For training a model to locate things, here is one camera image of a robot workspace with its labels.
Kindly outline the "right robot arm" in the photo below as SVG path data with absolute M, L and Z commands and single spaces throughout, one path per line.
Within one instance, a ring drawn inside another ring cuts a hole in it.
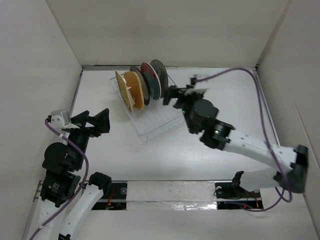
M 236 153 L 268 167 L 256 171 L 238 171 L 228 186 L 237 197 L 263 188 L 281 187 L 286 191 L 302 194 L 305 191 L 308 172 L 309 150 L 304 145 L 295 148 L 268 145 L 266 141 L 253 138 L 236 130 L 231 124 L 217 119 L 218 108 L 204 99 L 206 89 L 170 86 L 163 98 L 167 106 L 176 99 L 173 106 L 181 109 L 188 131 L 202 133 L 200 141 L 211 149 Z

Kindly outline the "grey reindeer plate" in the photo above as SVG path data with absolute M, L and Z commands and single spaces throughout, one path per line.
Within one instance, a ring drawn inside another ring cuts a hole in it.
M 150 62 L 150 65 L 153 67 L 153 69 L 157 73 L 158 78 L 160 80 L 161 98 L 163 98 L 165 96 L 166 91 L 169 88 L 169 78 L 168 78 L 168 73 L 167 73 L 166 67 L 158 59 L 153 59 Z

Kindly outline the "orange bamboo tray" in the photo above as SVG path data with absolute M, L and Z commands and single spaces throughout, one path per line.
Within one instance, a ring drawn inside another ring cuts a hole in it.
M 137 109 L 142 110 L 145 106 L 145 103 L 140 78 L 135 72 L 127 71 L 124 73 L 124 79 L 126 81 L 127 87 L 129 88 L 129 92 L 133 97 L 133 106 Z

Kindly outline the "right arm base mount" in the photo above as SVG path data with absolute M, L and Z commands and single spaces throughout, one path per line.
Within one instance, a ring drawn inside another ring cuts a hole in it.
M 218 210 L 263 210 L 263 202 L 261 193 L 258 190 L 247 191 L 240 187 L 241 176 L 244 171 L 238 171 L 232 181 L 215 182 L 215 191 L 213 195 L 216 197 Z

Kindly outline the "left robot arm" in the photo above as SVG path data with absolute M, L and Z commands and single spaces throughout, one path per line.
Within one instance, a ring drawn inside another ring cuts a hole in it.
M 109 113 L 106 108 L 90 116 L 86 110 L 71 117 L 67 110 L 56 110 L 45 119 L 45 126 L 62 141 L 44 152 L 39 227 L 30 239 L 73 240 L 97 201 L 111 194 L 111 177 L 88 175 L 86 156 L 89 139 L 109 133 Z

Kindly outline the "green-rimmed bamboo tray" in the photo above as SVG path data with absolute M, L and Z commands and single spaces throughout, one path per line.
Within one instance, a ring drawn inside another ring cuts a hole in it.
M 126 104 L 128 110 L 130 112 L 133 111 L 134 108 L 134 99 L 129 91 L 129 87 L 127 86 L 126 80 L 119 74 L 119 72 L 115 71 L 115 77 L 118 84 L 119 91 L 121 93 L 122 99 Z

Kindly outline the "brown-rimmed cream plate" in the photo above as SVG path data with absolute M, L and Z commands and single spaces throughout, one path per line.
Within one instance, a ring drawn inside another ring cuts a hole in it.
M 146 106 L 149 105 L 151 100 L 151 88 L 147 78 L 136 66 L 131 66 L 130 71 L 135 72 L 138 75 L 141 84 L 144 104 Z

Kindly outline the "teal and red floral plate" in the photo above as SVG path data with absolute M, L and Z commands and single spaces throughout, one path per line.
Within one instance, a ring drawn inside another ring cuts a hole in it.
M 152 99 L 159 100 L 162 94 L 162 87 L 160 83 L 160 79 L 158 74 L 156 73 L 155 69 L 151 66 L 148 62 L 143 62 L 140 65 L 140 71 L 146 77 L 150 90 L 152 92 Z

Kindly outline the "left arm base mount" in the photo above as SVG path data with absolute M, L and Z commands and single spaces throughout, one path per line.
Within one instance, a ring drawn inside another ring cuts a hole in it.
M 109 195 L 99 199 L 92 210 L 124 211 L 127 209 L 127 181 L 113 181 Z

